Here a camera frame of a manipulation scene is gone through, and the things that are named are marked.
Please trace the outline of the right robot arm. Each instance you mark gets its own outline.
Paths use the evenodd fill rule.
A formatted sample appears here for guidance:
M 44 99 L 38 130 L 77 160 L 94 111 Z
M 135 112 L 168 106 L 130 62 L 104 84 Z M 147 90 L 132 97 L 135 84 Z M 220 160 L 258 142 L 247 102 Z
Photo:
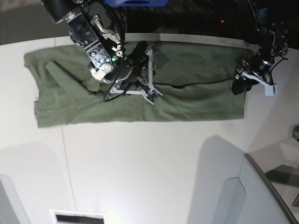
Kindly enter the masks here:
M 44 0 L 48 14 L 54 23 L 66 21 L 72 41 L 84 48 L 90 59 L 91 75 L 100 82 L 113 81 L 134 83 L 142 79 L 142 64 L 147 43 L 137 44 L 127 56 L 124 48 L 124 31 L 119 26 L 117 35 L 105 29 L 99 15 L 91 16 L 85 10 L 89 0 Z

